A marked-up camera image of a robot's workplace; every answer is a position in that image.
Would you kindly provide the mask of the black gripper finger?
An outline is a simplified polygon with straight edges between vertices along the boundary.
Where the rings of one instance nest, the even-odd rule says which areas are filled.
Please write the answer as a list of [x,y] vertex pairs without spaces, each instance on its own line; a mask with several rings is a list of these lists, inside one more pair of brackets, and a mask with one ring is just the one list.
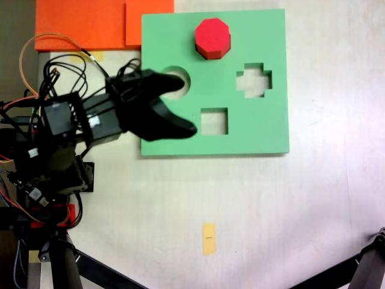
[[137,136],[146,141],[185,139],[197,133],[195,124],[174,114],[162,100],[142,106]]
[[142,73],[141,90],[147,97],[176,92],[185,85],[185,81],[176,75],[158,73],[152,69],[143,70]]

